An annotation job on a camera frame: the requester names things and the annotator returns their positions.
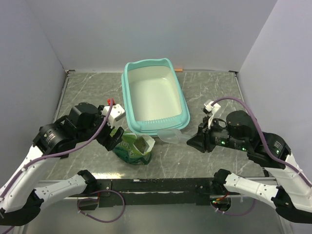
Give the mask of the green litter bag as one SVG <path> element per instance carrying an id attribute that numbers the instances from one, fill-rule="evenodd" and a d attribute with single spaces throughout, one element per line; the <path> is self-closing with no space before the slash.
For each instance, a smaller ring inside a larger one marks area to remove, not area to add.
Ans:
<path id="1" fill-rule="evenodd" d="M 152 159 L 155 140 L 149 135 L 124 132 L 121 142 L 113 149 L 117 157 L 131 165 L 147 165 Z"/>

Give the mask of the clear plastic scoop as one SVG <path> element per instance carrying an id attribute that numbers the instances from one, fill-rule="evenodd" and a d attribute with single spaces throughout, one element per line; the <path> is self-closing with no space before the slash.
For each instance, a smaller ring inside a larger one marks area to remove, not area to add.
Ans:
<path id="1" fill-rule="evenodd" d="M 186 144 L 192 137 L 182 133 L 179 129 L 161 129 L 157 131 L 157 136 L 161 141 L 171 144 Z"/>

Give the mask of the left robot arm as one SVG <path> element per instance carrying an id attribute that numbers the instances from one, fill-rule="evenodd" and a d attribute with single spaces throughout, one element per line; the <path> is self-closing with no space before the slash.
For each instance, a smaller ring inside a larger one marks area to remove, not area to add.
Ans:
<path id="1" fill-rule="evenodd" d="M 120 104 L 110 99 L 98 107 L 82 102 L 70 113 L 51 124 L 40 127 L 21 165 L 0 190 L 0 224 L 23 226 L 48 206 L 72 195 L 95 193 L 97 179 L 88 170 L 81 170 L 69 179 L 38 187 L 38 182 L 56 163 L 82 149 L 93 140 L 113 150 L 124 133 L 115 122 L 125 116 Z"/>

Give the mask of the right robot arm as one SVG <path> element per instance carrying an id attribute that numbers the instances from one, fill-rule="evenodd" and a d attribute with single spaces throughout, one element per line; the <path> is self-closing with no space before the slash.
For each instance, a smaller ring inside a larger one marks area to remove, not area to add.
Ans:
<path id="1" fill-rule="evenodd" d="M 214 174 L 213 189 L 218 194 L 226 191 L 257 199 L 273 207 L 284 219 L 294 223 L 312 222 L 312 189 L 299 169 L 290 147 L 277 134 L 264 133 L 263 144 L 252 118 L 244 111 L 227 115 L 224 123 L 215 118 L 208 126 L 208 117 L 203 119 L 197 133 L 187 140 L 187 145 L 202 153 L 210 153 L 216 146 L 246 152 L 247 158 L 268 171 L 278 185 L 258 183 L 228 170 L 220 169 Z"/>

